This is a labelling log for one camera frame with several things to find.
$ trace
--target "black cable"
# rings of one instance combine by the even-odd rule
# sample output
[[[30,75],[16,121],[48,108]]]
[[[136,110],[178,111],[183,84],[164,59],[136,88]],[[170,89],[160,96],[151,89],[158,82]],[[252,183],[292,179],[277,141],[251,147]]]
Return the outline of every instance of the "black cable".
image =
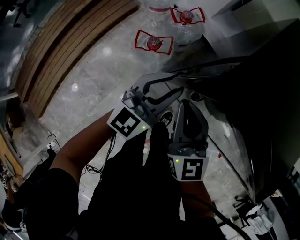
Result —
[[[104,164],[103,164],[103,166],[101,167],[101,169],[99,170],[99,169],[97,169],[96,167],[93,167],[92,165],[87,164],[86,167],[85,167],[85,173],[81,174],[81,176],[84,175],[84,174],[86,174],[86,172],[89,172],[89,173],[91,173],[91,174],[97,174],[97,173],[99,173],[99,174],[100,174],[100,181],[102,180],[102,176],[103,176],[102,171],[103,171],[103,169],[104,169],[104,166],[105,166],[106,161],[108,160],[109,155],[111,154],[111,152],[112,152],[112,150],[113,150],[113,148],[114,148],[114,146],[115,146],[115,143],[116,143],[116,134],[114,134],[114,135],[110,138],[110,141],[111,141],[111,143],[110,143],[110,145],[109,145],[109,149],[108,149],[108,151],[107,151],[107,155],[106,155]]]
[[[55,138],[54,140],[57,142],[57,145],[58,145],[59,148],[61,149],[60,144],[58,143],[58,141],[56,140],[56,138]]]
[[[114,134],[114,135],[110,138],[110,140],[111,140],[111,143],[110,143],[110,145],[109,145],[109,149],[108,149],[108,151],[107,151],[107,155],[106,155],[105,161],[104,161],[104,163],[103,163],[103,166],[102,166],[102,168],[101,168],[101,171],[103,171],[104,166],[105,166],[105,163],[107,162],[107,160],[108,160],[108,158],[109,158],[109,155],[111,154],[111,152],[112,152],[112,150],[113,150],[113,148],[114,148],[114,145],[115,145],[115,143],[116,143],[116,134]]]
[[[87,170],[89,173],[91,173],[91,174],[97,174],[97,173],[99,173],[99,174],[100,174],[100,179],[101,179],[101,177],[102,177],[102,172],[101,172],[99,169],[97,169],[97,168],[91,166],[90,164],[87,164],[87,165],[86,165],[86,170]]]
[[[222,213],[220,213],[216,208],[214,208],[209,203],[203,201],[201,198],[198,198],[192,194],[182,194],[181,196],[192,198],[198,202],[201,202],[203,205],[208,207],[214,214],[216,214],[225,224],[230,226],[233,230],[235,230],[241,237],[243,237],[245,240],[251,240],[251,238],[248,236],[247,233],[245,233],[242,229],[240,229],[236,224],[234,224],[232,221],[230,221],[228,218],[226,218]]]
[[[87,171],[86,171],[86,169],[85,169],[85,168],[84,168],[84,170],[85,170],[85,172],[84,172],[83,174],[81,174],[81,176],[82,176],[82,175],[84,175],[84,174],[86,174],[86,172],[87,172]]]

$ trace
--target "wooden slat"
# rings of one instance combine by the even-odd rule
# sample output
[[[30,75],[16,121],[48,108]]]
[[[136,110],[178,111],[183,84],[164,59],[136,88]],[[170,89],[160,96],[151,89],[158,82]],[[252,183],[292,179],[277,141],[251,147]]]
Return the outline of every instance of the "wooden slat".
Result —
[[[76,17],[85,10],[88,11],[89,4],[93,0],[70,0],[64,7],[60,8],[59,13],[53,18],[55,20],[50,22],[49,28],[44,29],[42,36],[37,38],[37,44],[34,43],[32,50],[28,54],[27,60],[24,65],[19,77],[17,79],[16,90],[22,101],[26,101],[31,86],[35,82],[35,77],[39,74],[39,66],[43,65],[43,61],[47,59],[47,52],[55,47],[60,38],[59,34],[63,34],[64,30],[68,31],[70,25],[74,25]]]
[[[34,100],[32,102],[34,104],[30,104],[30,107],[38,118],[44,113],[63,78],[75,65],[75,62],[78,61],[78,56],[80,56],[82,52],[85,52],[87,47],[90,48],[92,46],[91,43],[95,43],[95,39],[103,36],[113,26],[137,9],[138,6],[135,2],[122,0],[97,18],[97,23],[91,22],[90,26],[85,28],[83,32],[82,30],[78,30],[81,31],[80,37],[76,37],[71,45],[66,44],[62,50],[62,57],[51,70],[47,80],[40,82],[45,84],[41,84],[42,87],[37,88],[36,92],[38,92],[39,95],[35,97],[35,99],[32,99]]]
[[[106,10],[109,10],[116,2],[121,0],[103,0],[98,3],[91,11],[85,14],[74,27],[67,33],[67,35],[60,41],[55,50],[52,52],[51,56],[45,63],[42,71],[40,72],[34,86],[32,93],[29,96],[28,102],[31,106],[34,106],[41,88],[51,75],[53,68],[56,63],[62,57],[66,46],[71,45],[77,38],[79,38],[82,32],[87,28],[92,22],[95,22]]]
[[[66,1],[58,11],[54,13],[54,15],[49,19],[46,23],[44,29],[36,38],[34,44],[32,45],[31,49],[26,55],[25,61],[19,73],[19,77],[16,82],[16,91],[18,92],[19,96],[24,100],[24,95],[28,90],[30,80],[28,80],[30,71],[32,70],[33,65],[35,64],[33,58],[34,55],[38,54],[41,51],[41,47],[43,47],[43,41],[46,39],[48,40],[50,34],[53,34],[52,30],[57,28],[56,23],[64,19],[64,17],[68,17],[69,13],[72,12],[72,5],[74,5],[73,0]]]
[[[0,131],[0,158],[3,164],[7,167],[5,163],[5,158],[10,162],[14,168],[15,174],[23,176],[23,167],[19,164],[16,154],[13,153],[12,147],[9,146],[3,138],[3,130]]]

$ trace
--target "shoe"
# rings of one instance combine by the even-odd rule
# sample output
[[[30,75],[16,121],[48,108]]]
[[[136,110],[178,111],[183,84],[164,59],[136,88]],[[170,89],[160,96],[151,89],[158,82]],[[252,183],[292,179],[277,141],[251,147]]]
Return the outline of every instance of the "shoe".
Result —
[[[164,123],[165,126],[167,127],[172,122],[172,119],[173,119],[173,113],[170,110],[168,110],[163,113],[163,115],[159,119],[159,122]]]

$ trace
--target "person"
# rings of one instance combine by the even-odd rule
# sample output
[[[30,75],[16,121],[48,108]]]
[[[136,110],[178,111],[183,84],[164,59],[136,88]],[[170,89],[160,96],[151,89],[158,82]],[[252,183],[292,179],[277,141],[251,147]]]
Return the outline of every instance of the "person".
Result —
[[[4,202],[1,213],[3,223],[10,231],[19,232],[25,230],[23,228],[24,209],[29,205],[32,198],[35,198],[35,194],[38,193],[41,181],[56,156],[56,153],[51,148],[47,150],[47,153],[49,155],[48,159],[39,164],[26,181],[22,179],[23,182],[18,187],[16,193],[12,190],[11,179],[20,178],[21,176],[15,175],[9,178],[6,175],[5,177],[5,182],[7,184],[7,199]]]
[[[107,160],[88,209],[78,215],[78,189],[84,167],[115,134],[107,113],[70,139],[47,171],[42,187],[26,210],[30,240],[192,238],[225,239],[213,213],[193,194],[211,203],[203,182],[177,182],[167,157],[173,114],[164,114],[152,128],[150,151],[143,166],[146,131],[126,141]],[[186,221],[179,217],[182,195]]]

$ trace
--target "marble floor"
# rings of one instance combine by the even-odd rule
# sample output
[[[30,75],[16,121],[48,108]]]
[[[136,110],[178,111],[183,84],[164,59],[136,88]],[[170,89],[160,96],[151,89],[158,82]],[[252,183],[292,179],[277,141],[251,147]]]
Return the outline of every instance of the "marble floor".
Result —
[[[145,61],[134,49],[137,31],[150,28],[149,24],[153,23],[149,22],[144,10],[140,9],[108,32],[85,54],[63,81],[43,117],[40,118],[38,125],[43,126],[43,130],[31,131],[30,134],[35,136],[37,142],[45,138],[47,135],[45,129],[47,129],[56,135],[60,146],[63,146],[71,137],[113,109],[124,91],[130,88],[140,76],[160,70],[164,60]],[[168,91],[169,86],[165,83],[159,83],[150,89],[154,97],[162,96]],[[189,94],[190,91],[185,90],[181,99],[188,99]],[[215,129],[214,124],[218,124],[217,120],[211,116],[204,102],[197,103],[197,106],[208,120],[209,127]],[[176,111],[177,107],[178,101],[174,102],[169,109]],[[217,133],[210,131],[210,135],[217,135]],[[121,149],[123,143],[124,140],[117,136],[111,156]],[[33,143],[28,144],[32,146],[27,146],[27,149],[33,148]],[[92,166],[101,168],[108,147],[109,142],[90,162]],[[235,149],[228,149],[228,152],[233,153]],[[204,183],[208,192],[223,214],[227,217],[234,216],[236,215],[232,207],[235,202],[234,197],[244,195],[245,190],[225,159],[219,156],[218,149],[211,141],[209,141],[207,156],[210,157],[210,161]],[[98,181],[98,174],[86,173],[81,177],[79,211],[87,208]],[[182,207],[180,217],[184,219]]]

